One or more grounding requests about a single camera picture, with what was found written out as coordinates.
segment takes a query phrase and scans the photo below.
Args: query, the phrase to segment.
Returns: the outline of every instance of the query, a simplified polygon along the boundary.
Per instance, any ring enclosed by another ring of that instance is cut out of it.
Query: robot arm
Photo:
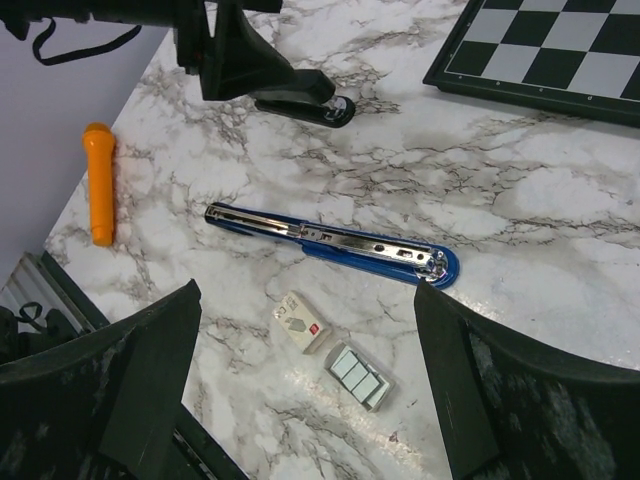
[[[200,77],[204,100],[250,95],[259,110],[333,128],[353,118],[353,102],[334,96],[329,78],[295,70],[249,25],[243,9],[278,13],[282,0],[217,3],[214,37],[204,0],[0,0],[0,19],[19,40],[27,38],[30,22],[54,17],[170,27],[178,65]]]

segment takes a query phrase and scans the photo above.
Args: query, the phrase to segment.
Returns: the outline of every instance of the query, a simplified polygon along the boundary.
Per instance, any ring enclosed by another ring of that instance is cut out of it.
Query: white wall
[[[23,251],[42,243],[86,170],[85,126],[111,125],[166,29],[145,27],[115,52],[44,67],[0,23],[0,286]],[[43,56],[110,41],[130,26],[59,20]]]

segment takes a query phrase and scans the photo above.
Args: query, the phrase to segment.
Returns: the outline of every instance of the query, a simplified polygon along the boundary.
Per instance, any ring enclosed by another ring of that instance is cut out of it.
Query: black cable
[[[67,52],[67,53],[62,53],[60,55],[55,55],[49,58],[42,58],[42,55],[40,55],[40,49],[45,44],[45,42],[49,40],[49,38],[51,38],[51,35],[53,35],[53,32],[56,31],[56,21],[50,17],[49,17],[49,20],[51,21],[51,23],[49,24],[49,26],[46,28],[44,32],[40,33],[35,38],[32,46],[33,56],[36,57],[36,60],[38,60],[42,65],[45,65],[47,67],[51,65],[59,65],[61,63],[72,62],[74,60],[95,57],[96,55],[102,55],[103,53],[112,52],[120,48],[121,46],[123,46],[125,43],[133,40],[133,38],[135,38],[135,36],[138,35],[138,33],[140,33],[140,30],[142,30],[142,26],[137,25],[133,27],[131,30],[129,30],[128,32],[120,35],[115,40],[112,40],[109,43],[105,43],[104,45],[100,45],[98,47],[83,48],[80,50],[75,50],[73,52]]]

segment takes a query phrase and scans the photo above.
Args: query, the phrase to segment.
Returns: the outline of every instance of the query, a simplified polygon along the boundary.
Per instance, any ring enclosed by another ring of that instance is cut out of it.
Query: black strap
[[[105,43],[104,45],[100,45],[98,47],[83,48],[81,50],[63,53],[54,57],[42,58],[42,55],[40,55],[40,49],[45,44],[45,42],[49,40],[49,38],[51,38],[53,32],[56,31],[56,21],[53,18],[49,18],[49,20],[51,21],[51,23],[49,24],[47,29],[40,35],[38,35],[33,41],[33,56],[36,57],[36,60],[38,60],[41,64],[46,66],[59,65],[61,63],[72,62],[74,60],[95,57],[96,55],[102,55],[103,53],[112,52],[115,49],[120,48],[128,41],[132,40],[136,35],[138,35],[138,33],[140,33],[140,30],[142,30],[142,26],[137,25],[128,32],[120,35],[115,40],[109,43]]]
[[[33,315],[29,315],[29,312],[27,312],[28,308],[35,308],[35,312],[33,312]],[[42,315],[42,305],[40,305],[38,302],[28,302],[20,307],[20,311],[18,312],[16,320],[21,323],[28,323],[38,332],[43,332],[45,328],[38,322],[36,322],[36,320],[40,318],[40,315]]]

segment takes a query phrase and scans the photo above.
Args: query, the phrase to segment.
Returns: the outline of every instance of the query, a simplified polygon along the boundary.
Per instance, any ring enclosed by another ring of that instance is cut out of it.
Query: chessboard frame
[[[469,0],[422,83],[443,92],[640,127],[640,103],[445,71],[484,0]]]

